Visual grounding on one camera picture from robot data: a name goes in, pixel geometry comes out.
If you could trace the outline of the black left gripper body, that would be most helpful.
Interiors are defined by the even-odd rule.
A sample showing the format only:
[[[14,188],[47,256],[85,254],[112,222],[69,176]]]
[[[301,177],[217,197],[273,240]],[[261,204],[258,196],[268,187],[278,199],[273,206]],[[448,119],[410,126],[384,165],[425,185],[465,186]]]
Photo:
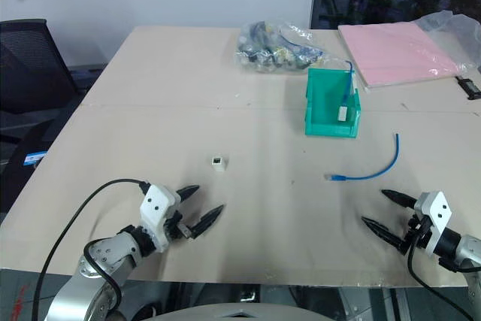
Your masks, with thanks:
[[[164,222],[164,233],[169,241],[193,238],[193,230],[182,223],[182,218],[182,213],[176,210],[172,217]]]

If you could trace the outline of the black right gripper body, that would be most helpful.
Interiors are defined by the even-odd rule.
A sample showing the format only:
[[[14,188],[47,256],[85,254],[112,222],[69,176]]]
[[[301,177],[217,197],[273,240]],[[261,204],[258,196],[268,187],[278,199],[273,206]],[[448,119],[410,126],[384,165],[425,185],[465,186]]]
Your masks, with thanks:
[[[413,245],[421,248],[426,247],[426,244],[431,237],[432,226],[430,216],[414,211],[413,208],[410,208],[406,205],[404,205],[404,208],[411,209],[413,211],[413,215],[407,221],[407,232],[401,241],[401,245],[399,246],[399,252],[403,256],[407,254],[408,250]]]

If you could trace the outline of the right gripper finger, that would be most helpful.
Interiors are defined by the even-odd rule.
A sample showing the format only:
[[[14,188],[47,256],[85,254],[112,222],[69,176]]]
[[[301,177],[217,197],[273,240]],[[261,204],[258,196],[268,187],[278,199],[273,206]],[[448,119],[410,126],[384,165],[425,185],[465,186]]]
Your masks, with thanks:
[[[381,193],[384,194],[384,196],[387,197],[389,200],[405,208],[414,209],[414,206],[417,202],[414,197],[398,191],[394,191],[392,189],[382,189]]]
[[[386,226],[367,217],[361,217],[362,222],[380,239],[393,246],[399,253],[406,254],[410,243],[393,234]]]

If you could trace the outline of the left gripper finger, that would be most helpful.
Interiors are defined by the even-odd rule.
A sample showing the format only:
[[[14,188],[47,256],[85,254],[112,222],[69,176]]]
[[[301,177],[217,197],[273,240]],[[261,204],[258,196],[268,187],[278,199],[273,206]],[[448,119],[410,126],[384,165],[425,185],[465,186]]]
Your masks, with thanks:
[[[178,189],[176,193],[180,197],[180,202],[184,202],[188,198],[190,198],[193,194],[195,194],[200,189],[199,185],[188,185],[181,189]]]
[[[196,239],[202,233],[207,231],[216,221],[217,217],[222,213],[224,207],[224,204],[215,207],[214,209],[207,212],[204,216],[202,216],[201,219],[194,226],[190,226],[190,238]]]

